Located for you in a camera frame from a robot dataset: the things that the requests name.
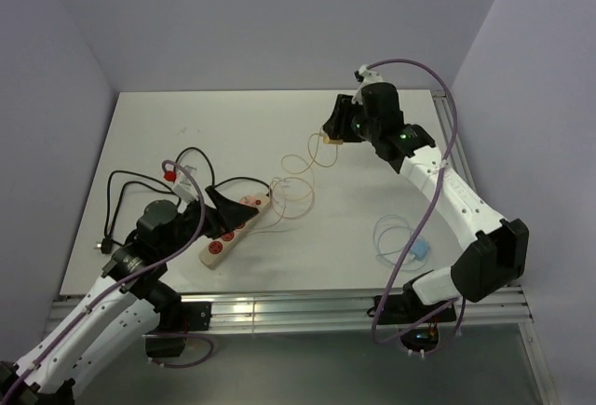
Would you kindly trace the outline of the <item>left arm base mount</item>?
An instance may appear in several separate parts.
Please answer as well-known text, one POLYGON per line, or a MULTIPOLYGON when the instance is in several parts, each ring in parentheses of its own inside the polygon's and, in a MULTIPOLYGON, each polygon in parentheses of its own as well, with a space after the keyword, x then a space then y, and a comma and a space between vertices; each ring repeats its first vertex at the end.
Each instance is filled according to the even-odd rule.
POLYGON ((169 307, 145 338, 146 355, 158 360, 178 358, 187 346, 182 334, 209 329, 211 306, 211 302, 180 302, 169 307))

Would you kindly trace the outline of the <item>beige red power strip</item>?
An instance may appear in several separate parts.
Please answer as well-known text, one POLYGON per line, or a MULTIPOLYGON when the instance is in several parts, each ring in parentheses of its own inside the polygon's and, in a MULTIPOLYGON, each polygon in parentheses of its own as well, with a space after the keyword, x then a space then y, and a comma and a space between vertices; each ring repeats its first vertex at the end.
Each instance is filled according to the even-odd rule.
POLYGON ((232 233, 224 233, 219 238, 213 239, 209 245, 199 253, 198 259, 210 270, 215 270, 224 261, 229 252, 261 220, 264 213, 270 207, 269 194, 259 192, 248 196, 257 196, 261 199, 261 205, 258 208, 259 213, 246 224, 240 225, 239 228, 232 233))

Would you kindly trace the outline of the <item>yellow charger plug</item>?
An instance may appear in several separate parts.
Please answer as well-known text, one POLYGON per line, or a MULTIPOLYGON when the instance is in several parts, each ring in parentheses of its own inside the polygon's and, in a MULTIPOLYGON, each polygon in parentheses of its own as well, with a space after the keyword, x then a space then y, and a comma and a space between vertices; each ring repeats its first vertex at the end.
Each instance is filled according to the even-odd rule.
POLYGON ((325 144, 336 145, 336 146, 342 145, 344 143, 342 140, 334 140, 330 137, 324 137, 323 141, 325 144))

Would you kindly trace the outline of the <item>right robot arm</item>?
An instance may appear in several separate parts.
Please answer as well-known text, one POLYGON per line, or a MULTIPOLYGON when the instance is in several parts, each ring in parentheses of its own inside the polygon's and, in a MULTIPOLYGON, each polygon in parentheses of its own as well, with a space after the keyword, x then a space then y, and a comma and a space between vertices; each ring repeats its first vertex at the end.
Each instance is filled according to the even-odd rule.
POLYGON ((481 200, 444 161, 427 131, 406 123, 392 84, 372 83, 356 96, 338 95, 322 130, 333 142, 369 142, 429 200, 463 251, 451 266, 405 284, 400 297, 407 317, 424 320, 452 299, 476 303, 522 276, 529 241, 526 224, 507 220, 481 200))

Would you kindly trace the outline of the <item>pink charger plug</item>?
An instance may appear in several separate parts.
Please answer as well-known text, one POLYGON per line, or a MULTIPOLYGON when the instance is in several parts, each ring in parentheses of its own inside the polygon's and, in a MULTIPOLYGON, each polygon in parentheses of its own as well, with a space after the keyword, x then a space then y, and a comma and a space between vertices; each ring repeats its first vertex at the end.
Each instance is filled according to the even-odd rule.
POLYGON ((261 199, 257 196, 243 196, 240 198, 239 203, 253 209, 258 209, 261 205, 261 199))

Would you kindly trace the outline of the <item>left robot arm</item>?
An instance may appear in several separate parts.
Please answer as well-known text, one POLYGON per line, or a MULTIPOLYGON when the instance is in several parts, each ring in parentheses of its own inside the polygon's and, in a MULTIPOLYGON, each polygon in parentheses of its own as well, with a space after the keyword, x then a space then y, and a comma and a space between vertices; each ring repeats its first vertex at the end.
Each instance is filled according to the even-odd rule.
POLYGON ((90 291, 29 353, 1 365, 4 404, 72 404, 118 355, 143 335, 170 330, 181 296, 160 278, 167 263, 199 237, 220 237, 257 216, 213 188, 184 211, 168 200, 147 205, 126 244, 113 253, 90 291))

